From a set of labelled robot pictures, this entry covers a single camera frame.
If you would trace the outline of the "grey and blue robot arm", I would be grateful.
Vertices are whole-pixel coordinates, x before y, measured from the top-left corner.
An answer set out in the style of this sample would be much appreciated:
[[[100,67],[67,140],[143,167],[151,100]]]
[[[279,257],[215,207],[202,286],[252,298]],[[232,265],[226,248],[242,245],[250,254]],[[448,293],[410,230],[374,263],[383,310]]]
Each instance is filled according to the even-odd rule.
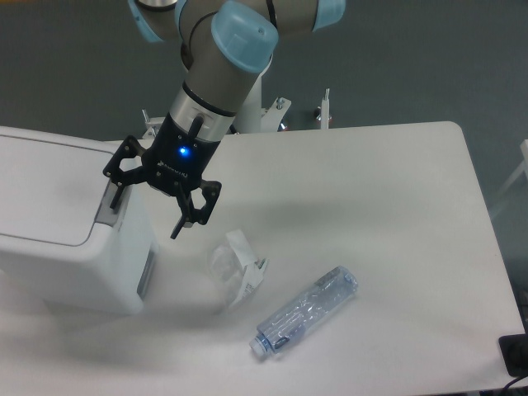
[[[344,1],[178,1],[174,5],[187,75],[149,148],[123,140],[103,173],[116,185],[115,207],[127,186],[148,183],[176,198],[184,227],[206,224],[221,191],[202,174],[232,129],[281,36],[315,32],[339,22]]]

